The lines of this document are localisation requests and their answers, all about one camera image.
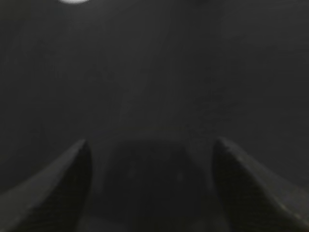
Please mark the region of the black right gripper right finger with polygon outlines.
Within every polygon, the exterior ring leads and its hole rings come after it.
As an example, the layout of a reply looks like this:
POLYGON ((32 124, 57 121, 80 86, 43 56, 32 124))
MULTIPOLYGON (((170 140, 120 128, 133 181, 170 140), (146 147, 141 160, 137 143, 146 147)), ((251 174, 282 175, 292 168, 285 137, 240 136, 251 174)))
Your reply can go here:
POLYGON ((307 232, 309 193, 261 164, 236 143, 213 145, 211 172, 233 232, 307 232))

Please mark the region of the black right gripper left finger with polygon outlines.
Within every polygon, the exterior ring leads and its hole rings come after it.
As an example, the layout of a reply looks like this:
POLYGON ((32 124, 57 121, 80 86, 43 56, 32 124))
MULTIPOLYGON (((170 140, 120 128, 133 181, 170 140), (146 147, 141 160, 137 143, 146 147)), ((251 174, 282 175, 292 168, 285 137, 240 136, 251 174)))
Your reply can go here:
POLYGON ((74 232, 91 190, 92 153, 79 140, 51 164, 0 196, 2 232, 74 232))

